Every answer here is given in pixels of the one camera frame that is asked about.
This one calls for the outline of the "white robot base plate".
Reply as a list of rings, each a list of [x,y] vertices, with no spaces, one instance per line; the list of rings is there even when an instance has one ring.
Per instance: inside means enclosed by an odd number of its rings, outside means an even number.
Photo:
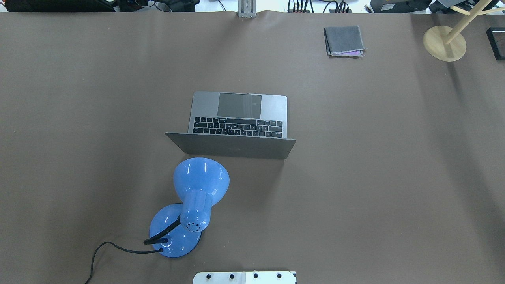
[[[292,271],[200,272],[193,284],[297,284],[297,276]]]

